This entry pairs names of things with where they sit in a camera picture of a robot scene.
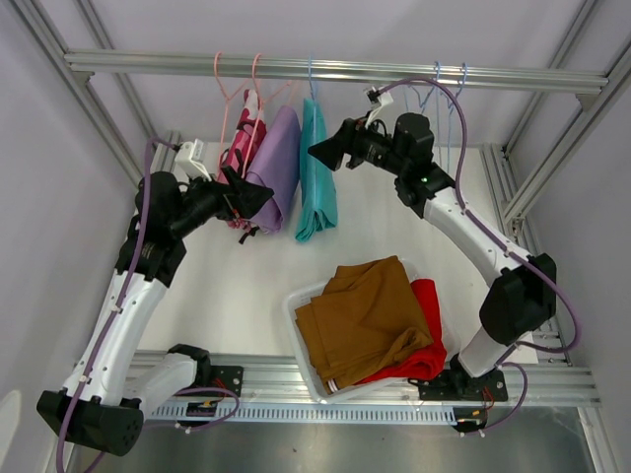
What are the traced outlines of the pink wire hanger lilac trousers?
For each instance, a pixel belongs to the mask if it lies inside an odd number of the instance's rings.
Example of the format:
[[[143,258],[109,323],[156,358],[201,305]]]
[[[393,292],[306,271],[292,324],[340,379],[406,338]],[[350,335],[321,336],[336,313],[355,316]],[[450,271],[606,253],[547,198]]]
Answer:
[[[256,75],[256,68],[261,57],[262,57],[262,54],[257,53],[254,56],[252,60],[252,65],[251,65],[251,81],[254,87],[254,91],[256,92],[256,117],[255,117],[255,121],[252,127],[252,135],[250,138],[250,142],[245,153],[245,161],[244,161],[244,168],[242,171],[242,177],[245,177],[248,167],[250,165],[251,159],[252,159],[252,148],[253,148],[253,145],[255,144],[258,124],[261,120],[261,114],[264,113],[265,105],[269,101],[272,101],[274,98],[280,95],[284,90],[291,89],[293,87],[292,80],[286,81],[274,93],[272,93],[271,95],[265,98],[260,91],[260,80],[257,78],[257,75]]]

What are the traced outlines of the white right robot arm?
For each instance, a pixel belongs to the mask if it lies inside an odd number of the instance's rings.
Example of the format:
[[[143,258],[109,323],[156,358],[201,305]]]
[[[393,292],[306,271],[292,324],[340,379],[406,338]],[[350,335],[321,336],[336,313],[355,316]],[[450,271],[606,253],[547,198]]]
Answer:
[[[450,390],[466,399],[483,388],[484,375],[511,347],[555,314],[556,264],[545,253],[531,255],[478,218],[455,180],[434,162],[433,146],[429,119],[406,112],[392,133],[380,132],[365,118],[348,118],[308,152],[331,170],[369,163],[392,173],[400,201],[441,231],[483,277],[488,293],[479,310],[481,326],[450,363]]]

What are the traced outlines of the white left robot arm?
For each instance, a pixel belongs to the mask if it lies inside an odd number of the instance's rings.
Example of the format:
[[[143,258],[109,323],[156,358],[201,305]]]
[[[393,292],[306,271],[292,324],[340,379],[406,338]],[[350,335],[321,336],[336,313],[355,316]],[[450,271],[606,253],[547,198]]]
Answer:
[[[132,217],[94,333],[72,374],[45,390],[36,410],[67,442],[116,456],[127,454],[144,422],[172,396],[225,393],[214,383],[207,350],[177,344],[138,380],[126,380],[140,338],[186,255],[184,239],[211,219],[252,217],[272,189],[232,168],[226,182],[196,177],[181,183],[170,172],[143,177]]]

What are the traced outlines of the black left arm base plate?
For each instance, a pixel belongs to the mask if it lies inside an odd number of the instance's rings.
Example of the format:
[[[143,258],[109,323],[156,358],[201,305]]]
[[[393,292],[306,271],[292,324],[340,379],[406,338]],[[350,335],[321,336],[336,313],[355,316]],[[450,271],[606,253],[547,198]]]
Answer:
[[[242,393],[245,369],[241,366],[211,366],[196,377],[195,387],[220,387],[237,394]]]

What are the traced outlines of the pink wire hanger camouflage trousers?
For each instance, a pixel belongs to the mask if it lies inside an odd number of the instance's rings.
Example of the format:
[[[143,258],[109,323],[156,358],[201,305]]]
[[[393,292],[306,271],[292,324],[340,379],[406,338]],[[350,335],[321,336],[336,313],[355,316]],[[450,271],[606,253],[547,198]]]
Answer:
[[[224,156],[224,151],[225,151],[224,144],[225,144],[225,138],[226,138],[226,130],[227,130],[231,101],[240,93],[241,90],[245,88],[245,86],[248,83],[248,79],[244,79],[242,83],[232,93],[228,92],[219,74],[219,61],[222,55],[223,55],[222,51],[217,52],[213,60],[214,77],[215,77],[217,85],[220,88],[220,92],[224,98],[224,113],[223,113],[223,121],[222,121],[222,128],[221,128],[220,141],[219,141],[220,149],[219,149],[219,155],[218,155],[218,165],[217,165],[218,169],[221,169],[221,164],[223,162],[223,156]]]

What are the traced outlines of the blue wire hanger teal trousers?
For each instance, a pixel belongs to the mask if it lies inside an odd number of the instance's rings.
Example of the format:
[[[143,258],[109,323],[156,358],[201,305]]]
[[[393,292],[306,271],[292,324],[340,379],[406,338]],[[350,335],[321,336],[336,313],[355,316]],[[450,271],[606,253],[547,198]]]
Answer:
[[[309,59],[308,59],[308,80],[309,80],[309,87],[310,87],[310,97],[311,97],[311,125],[310,125],[310,144],[313,145],[316,142],[316,138],[317,138],[317,117],[316,117],[316,103],[317,103],[317,85],[314,83],[313,80],[313,74],[312,74],[312,67],[313,67],[313,57],[310,55]],[[316,164],[315,164],[315,159],[314,158],[310,158],[310,167],[311,167],[311,171],[310,171],[310,177],[311,177],[311,191],[310,191],[310,195],[312,198],[312,212],[314,213],[316,211],[316,177],[317,177],[317,172],[316,172]]]

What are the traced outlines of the blue wire hanger brown trousers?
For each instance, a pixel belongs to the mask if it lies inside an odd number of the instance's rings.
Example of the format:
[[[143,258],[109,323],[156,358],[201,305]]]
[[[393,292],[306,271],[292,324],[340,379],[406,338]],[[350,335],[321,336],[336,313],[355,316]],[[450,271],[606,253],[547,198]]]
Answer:
[[[436,87],[432,87],[424,97],[421,97],[420,92],[414,86],[407,85],[406,88],[403,90],[405,111],[410,110],[408,96],[407,96],[408,92],[413,92],[416,95],[417,104],[422,113],[424,113],[427,110],[430,99],[434,100],[435,102],[434,104],[435,146],[436,146],[437,151],[441,152],[441,147],[440,147],[440,138],[441,138],[440,95],[441,95],[441,92],[440,90],[437,89]]]

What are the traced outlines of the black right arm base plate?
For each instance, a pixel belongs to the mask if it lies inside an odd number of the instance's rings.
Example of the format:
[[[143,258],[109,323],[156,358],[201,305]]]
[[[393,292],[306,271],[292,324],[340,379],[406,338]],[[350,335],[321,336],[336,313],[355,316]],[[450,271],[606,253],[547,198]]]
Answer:
[[[504,375],[494,369],[480,377],[470,377],[460,370],[443,370],[431,380],[408,378],[407,383],[418,389],[419,399],[425,401],[488,400],[506,402],[508,390]]]

